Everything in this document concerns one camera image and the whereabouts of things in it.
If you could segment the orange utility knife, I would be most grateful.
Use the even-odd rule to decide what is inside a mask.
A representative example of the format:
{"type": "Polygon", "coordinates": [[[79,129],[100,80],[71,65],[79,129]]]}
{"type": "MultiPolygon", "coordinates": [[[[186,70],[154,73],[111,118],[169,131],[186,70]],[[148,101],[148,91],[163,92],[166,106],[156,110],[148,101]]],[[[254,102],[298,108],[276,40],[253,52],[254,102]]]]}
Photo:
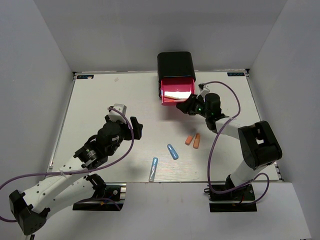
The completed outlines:
{"type": "Polygon", "coordinates": [[[185,140],[184,143],[189,146],[189,145],[192,143],[193,139],[194,139],[194,135],[189,135],[189,136],[186,138],[186,140],[185,140]]]}

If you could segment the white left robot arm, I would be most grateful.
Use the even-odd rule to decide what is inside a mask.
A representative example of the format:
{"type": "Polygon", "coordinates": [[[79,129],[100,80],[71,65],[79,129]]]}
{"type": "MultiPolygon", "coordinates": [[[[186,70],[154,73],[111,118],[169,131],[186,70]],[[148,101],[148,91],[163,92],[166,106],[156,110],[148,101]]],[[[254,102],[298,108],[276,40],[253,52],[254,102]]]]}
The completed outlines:
{"type": "Polygon", "coordinates": [[[112,121],[105,116],[106,123],[97,134],[84,145],[60,169],[35,186],[9,195],[10,210],[24,235],[32,235],[44,226],[55,213],[82,200],[101,200],[112,196],[113,190],[96,173],[105,164],[122,141],[140,140],[143,125],[130,117],[131,125],[125,121],[112,121]]]}

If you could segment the orange correction tape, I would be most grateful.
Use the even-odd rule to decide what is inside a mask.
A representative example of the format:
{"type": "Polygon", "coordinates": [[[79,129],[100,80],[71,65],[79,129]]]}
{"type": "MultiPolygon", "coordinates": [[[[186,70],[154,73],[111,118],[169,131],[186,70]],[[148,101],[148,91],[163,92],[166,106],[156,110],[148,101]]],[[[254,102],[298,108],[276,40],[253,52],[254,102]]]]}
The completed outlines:
{"type": "Polygon", "coordinates": [[[196,133],[194,137],[194,142],[193,142],[193,148],[198,149],[200,145],[200,140],[201,140],[201,135],[199,133],[196,133]]]}

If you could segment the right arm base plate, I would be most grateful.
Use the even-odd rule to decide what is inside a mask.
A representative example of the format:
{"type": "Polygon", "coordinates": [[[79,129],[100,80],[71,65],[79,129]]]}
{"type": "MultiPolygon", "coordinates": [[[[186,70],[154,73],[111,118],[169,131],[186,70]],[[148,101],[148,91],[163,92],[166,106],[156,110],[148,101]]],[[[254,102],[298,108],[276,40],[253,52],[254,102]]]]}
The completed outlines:
{"type": "Polygon", "coordinates": [[[203,191],[208,195],[211,213],[257,212],[256,203],[252,203],[256,198],[251,184],[225,194],[216,194],[209,187],[203,191]]]}

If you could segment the light blue correction tape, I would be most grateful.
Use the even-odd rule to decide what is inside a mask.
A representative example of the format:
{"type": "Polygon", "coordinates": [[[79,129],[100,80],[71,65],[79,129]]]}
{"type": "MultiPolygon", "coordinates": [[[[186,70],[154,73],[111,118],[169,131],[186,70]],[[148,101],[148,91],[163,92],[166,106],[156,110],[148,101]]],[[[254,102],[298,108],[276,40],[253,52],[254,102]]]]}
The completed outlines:
{"type": "Polygon", "coordinates": [[[173,160],[177,160],[179,158],[178,153],[176,152],[176,150],[173,148],[173,146],[171,144],[167,145],[167,149],[168,149],[173,160]]]}

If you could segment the light blue utility knife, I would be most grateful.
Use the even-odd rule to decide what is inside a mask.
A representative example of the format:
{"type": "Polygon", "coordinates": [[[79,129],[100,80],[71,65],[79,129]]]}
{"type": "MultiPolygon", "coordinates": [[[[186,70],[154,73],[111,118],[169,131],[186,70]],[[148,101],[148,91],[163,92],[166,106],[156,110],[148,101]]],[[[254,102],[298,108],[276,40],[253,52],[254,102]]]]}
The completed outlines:
{"type": "Polygon", "coordinates": [[[148,178],[148,181],[151,182],[151,183],[154,182],[154,180],[155,180],[158,160],[159,159],[157,157],[154,157],[152,159],[151,169],[150,169],[149,178],[148,178]]]}

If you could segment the pink top drawer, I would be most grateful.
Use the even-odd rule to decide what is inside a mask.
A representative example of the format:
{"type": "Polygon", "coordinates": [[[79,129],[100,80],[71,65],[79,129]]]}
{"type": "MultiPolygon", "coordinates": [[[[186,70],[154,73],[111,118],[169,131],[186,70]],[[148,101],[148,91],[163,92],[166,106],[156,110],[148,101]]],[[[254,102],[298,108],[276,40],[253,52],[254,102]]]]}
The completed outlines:
{"type": "Polygon", "coordinates": [[[164,98],[164,95],[187,99],[195,91],[195,80],[191,76],[165,77],[160,81],[161,105],[174,106],[183,102],[164,98]]]}

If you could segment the orange highlighter pen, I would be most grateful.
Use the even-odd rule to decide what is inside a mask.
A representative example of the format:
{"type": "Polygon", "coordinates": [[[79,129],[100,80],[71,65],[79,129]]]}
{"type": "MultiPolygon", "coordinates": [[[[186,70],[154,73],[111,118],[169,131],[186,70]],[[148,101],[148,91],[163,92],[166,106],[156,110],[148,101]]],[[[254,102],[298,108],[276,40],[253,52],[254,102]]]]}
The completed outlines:
{"type": "Polygon", "coordinates": [[[176,97],[176,96],[170,96],[170,95],[164,95],[165,99],[174,100],[174,101],[185,101],[186,98],[176,97]]]}

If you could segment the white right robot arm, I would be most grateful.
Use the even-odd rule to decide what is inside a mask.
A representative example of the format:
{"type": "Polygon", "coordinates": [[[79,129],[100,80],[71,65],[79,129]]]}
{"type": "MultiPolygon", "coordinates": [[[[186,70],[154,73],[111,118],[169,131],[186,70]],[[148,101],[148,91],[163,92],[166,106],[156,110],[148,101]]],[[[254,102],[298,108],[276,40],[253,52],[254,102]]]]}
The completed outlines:
{"type": "Polygon", "coordinates": [[[207,128],[216,133],[207,162],[207,181],[211,179],[211,161],[220,135],[239,140],[243,160],[237,169],[225,181],[224,190],[216,190],[210,184],[209,191],[214,195],[227,195],[236,200],[244,193],[244,187],[263,175],[262,170],[272,165],[283,156],[282,149],[270,124],[259,121],[245,126],[235,122],[236,117],[225,115],[221,109],[220,97],[208,93],[204,97],[191,94],[185,101],[177,103],[176,108],[182,113],[205,119],[207,128]]]}

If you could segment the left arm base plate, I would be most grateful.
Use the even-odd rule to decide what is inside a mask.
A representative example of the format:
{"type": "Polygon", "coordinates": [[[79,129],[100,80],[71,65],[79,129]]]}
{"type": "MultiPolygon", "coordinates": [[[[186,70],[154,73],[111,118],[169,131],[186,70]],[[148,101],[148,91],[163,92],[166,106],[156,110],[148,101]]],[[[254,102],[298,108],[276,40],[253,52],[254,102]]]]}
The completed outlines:
{"type": "Polygon", "coordinates": [[[74,203],[73,211],[119,212],[126,198],[126,183],[105,183],[102,190],[95,191],[88,200],[74,203]]]}

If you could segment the black drawer cabinet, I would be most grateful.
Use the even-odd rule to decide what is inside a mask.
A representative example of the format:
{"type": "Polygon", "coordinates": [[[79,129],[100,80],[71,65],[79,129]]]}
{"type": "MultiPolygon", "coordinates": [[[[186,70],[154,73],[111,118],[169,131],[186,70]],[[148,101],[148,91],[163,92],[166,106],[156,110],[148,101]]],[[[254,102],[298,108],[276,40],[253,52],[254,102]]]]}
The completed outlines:
{"type": "Polygon", "coordinates": [[[193,84],[196,74],[192,55],[189,51],[161,52],[157,55],[158,96],[162,98],[162,80],[189,78],[193,84]]]}

